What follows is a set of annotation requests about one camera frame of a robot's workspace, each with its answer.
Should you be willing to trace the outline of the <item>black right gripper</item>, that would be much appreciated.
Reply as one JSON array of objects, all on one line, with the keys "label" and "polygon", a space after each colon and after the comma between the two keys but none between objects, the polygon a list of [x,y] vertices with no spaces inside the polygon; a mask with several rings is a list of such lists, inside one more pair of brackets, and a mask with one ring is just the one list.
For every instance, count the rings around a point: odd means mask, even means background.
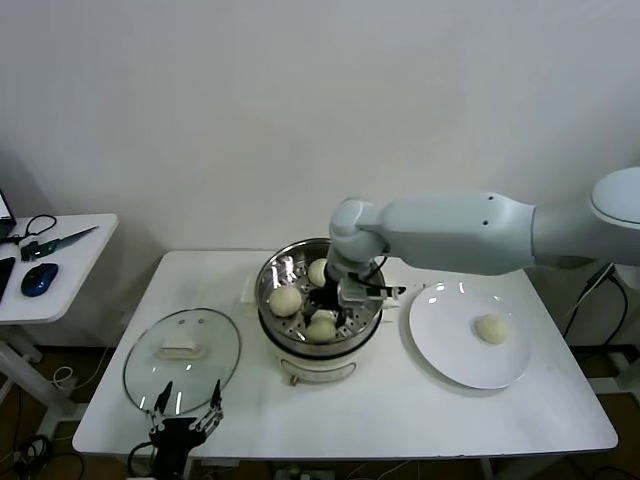
[{"label": "black right gripper", "polygon": [[336,334],[339,337],[350,337],[353,334],[351,311],[343,310],[340,306],[337,283],[325,273],[326,264],[326,259],[317,259],[307,270],[311,290],[308,293],[308,301],[302,307],[302,318],[308,326],[317,311],[328,311],[336,319]]}]

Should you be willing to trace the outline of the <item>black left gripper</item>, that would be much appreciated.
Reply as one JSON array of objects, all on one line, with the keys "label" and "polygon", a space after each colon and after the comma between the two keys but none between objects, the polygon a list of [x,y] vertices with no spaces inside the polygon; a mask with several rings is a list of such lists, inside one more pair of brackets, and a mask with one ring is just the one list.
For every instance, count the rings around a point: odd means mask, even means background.
[{"label": "black left gripper", "polygon": [[206,434],[212,433],[224,418],[222,409],[221,381],[217,380],[207,411],[196,420],[192,417],[164,420],[173,382],[169,381],[157,396],[151,410],[150,421],[152,445],[157,449],[151,476],[157,480],[181,479],[190,452],[206,442]]}]

